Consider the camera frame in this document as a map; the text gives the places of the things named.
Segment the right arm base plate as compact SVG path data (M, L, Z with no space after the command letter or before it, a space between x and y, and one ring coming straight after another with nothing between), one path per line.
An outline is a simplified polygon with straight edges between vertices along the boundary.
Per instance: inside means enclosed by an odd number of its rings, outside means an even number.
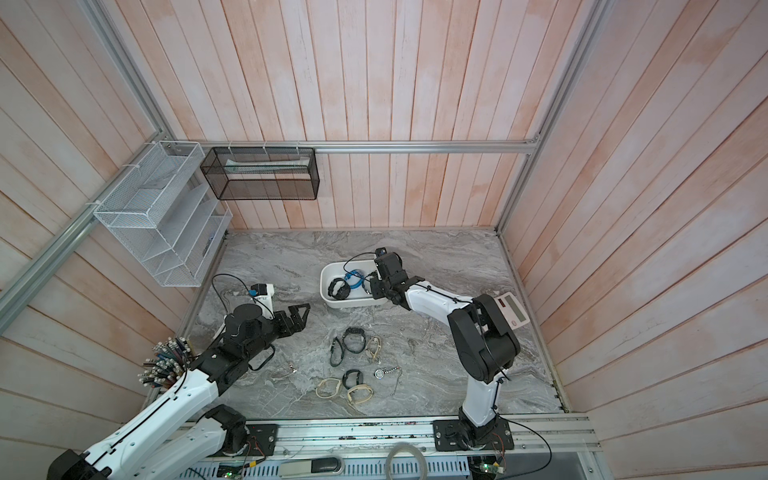
M435 420L432 428L435 449L439 452L514 449L509 422L502 417L481 427L458 418Z

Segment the yellow cream band watch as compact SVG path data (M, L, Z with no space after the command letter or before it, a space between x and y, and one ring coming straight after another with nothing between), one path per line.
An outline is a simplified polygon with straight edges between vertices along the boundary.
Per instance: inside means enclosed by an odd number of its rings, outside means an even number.
M353 407L369 402L373 396L374 390L367 384L355 385L346 392L347 402Z

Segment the black mesh wall basket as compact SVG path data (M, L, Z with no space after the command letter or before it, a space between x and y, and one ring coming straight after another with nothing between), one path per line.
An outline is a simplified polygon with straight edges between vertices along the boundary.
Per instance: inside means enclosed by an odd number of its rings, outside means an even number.
M320 186L311 148L213 147L201 171L216 197L224 201L313 201Z

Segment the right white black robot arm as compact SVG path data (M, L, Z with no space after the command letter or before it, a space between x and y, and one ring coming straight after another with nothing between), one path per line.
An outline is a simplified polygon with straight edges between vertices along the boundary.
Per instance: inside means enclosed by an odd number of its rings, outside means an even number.
M373 297L446 324L468 374L458 417L433 423L435 448L467 451L505 441L509 422L497 412L498 391L521 346L496 300L487 294L450 293L422 277L409 276L400 256L384 248L375 251L374 262Z

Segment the horizontal aluminium rail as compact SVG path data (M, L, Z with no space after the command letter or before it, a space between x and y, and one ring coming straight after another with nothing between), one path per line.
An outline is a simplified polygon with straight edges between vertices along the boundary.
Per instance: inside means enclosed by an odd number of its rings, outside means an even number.
M318 154L530 154L538 148L535 140L435 140L435 141L204 141L209 148L313 149Z

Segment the small black band watch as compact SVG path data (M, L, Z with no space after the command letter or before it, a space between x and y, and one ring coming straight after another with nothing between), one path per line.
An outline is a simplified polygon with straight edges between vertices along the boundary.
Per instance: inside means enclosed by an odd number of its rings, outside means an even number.
M342 385L350 390L353 387L362 385L364 383L363 372L359 369L347 370L342 376Z

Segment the grey black handheld device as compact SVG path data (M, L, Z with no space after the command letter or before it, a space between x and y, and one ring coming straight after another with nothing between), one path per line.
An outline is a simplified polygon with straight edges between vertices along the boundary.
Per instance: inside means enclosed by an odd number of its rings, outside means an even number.
M344 460L336 456L294 460L282 463L278 476L281 479L327 477L340 475L344 468Z

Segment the pink white calculator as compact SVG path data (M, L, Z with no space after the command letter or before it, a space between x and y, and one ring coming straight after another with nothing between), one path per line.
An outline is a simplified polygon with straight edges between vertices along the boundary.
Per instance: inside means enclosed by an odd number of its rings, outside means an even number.
M530 317L524 305L512 292L503 293L494 300L512 330L530 323Z

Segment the front aluminium mounting rail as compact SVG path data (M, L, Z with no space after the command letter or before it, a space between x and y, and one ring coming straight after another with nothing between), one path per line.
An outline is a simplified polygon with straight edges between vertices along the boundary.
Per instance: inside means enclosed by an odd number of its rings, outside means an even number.
M277 434L270 460L298 460L329 455L349 458L385 457L399 442L427 456L437 456L431 417L275 420ZM502 441L493 438L466 455L505 454L506 464L522 455L575 453L585 466L606 467L605 455L587 416L582 414L508 415Z

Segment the left aluminium frame rail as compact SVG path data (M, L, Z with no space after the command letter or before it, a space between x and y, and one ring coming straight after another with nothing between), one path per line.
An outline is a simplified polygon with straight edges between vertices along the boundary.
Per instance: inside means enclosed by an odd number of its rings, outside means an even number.
M14 323L30 302L43 290L54 274L90 235L98 224L96 211L105 199L120 185L139 160L157 143L168 138L165 131L155 133L119 167L116 174L87 201L66 227L56 234L45 247L30 260L1 292L1 333Z

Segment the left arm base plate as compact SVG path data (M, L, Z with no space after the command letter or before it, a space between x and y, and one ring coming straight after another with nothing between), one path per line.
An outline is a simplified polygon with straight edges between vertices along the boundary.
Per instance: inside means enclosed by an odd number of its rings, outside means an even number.
M279 426L277 424L237 425L226 430L222 448L217 455L271 456L274 454Z

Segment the white plastic storage box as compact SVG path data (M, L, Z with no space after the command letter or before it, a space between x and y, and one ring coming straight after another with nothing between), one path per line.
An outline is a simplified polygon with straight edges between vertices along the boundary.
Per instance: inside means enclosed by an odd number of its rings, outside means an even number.
M370 280L377 274L371 259L357 259L327 264L320 273L321 298L330 308L358 308L383 305L386 298L375 299Z

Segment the blue band watch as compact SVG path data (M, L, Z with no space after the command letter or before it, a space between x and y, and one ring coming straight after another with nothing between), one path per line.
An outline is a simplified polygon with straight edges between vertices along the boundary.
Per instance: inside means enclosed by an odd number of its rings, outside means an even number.
M351 290L360 288L363 286L366 275L359 269L347 271L344 276L344 280L347 282Z

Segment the black sport watch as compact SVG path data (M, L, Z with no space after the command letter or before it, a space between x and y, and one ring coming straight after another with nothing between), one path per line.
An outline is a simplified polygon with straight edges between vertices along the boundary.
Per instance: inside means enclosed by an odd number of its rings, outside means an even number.
M337 301L346 300L351 293L351 286L344 277L334 278L327 288L327 294Z

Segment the right aluminium frame post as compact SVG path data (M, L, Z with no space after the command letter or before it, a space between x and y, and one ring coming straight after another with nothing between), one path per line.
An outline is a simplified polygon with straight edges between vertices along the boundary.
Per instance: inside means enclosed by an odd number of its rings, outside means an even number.
M494 214L492 226L501 234L509 222L537 155L551 136L565 102L590 55L592 44L600 35L604 17L614 6L612 1L579 1L569 23L556 12L549 23L537 60L524 91L523 117L511 131L524 132L528 150L517 155Z

